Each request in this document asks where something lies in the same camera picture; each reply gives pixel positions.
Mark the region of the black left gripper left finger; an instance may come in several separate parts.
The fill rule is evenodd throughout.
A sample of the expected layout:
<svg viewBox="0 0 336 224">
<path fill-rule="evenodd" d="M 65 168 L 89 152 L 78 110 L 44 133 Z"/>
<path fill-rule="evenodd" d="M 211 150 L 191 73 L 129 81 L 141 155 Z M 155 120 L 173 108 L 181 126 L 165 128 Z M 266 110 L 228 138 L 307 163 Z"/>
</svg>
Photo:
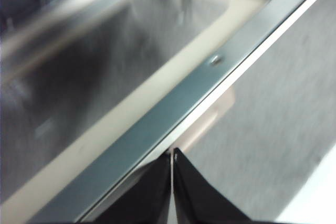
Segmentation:
<svg viewBox="0 0 336 224">
<path fill-rule="evenodd" d="M 163 154 L 94 223 L 167 223 L 170 196 L 170 157 Z"/>
</svg>

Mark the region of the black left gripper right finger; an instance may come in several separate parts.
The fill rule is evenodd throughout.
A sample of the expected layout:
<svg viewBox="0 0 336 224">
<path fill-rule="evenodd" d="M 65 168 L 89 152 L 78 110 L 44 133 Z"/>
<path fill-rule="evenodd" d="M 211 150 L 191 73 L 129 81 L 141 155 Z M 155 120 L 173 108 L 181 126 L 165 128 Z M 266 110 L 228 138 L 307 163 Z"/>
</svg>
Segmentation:
<svg viewBox="0 0 336 224">
<path fill-rule="evenodd" d="M 173 151 L 173 192 L 178 223 L 252 223 L 219 193 L 183 152 Z"/>
</svg>

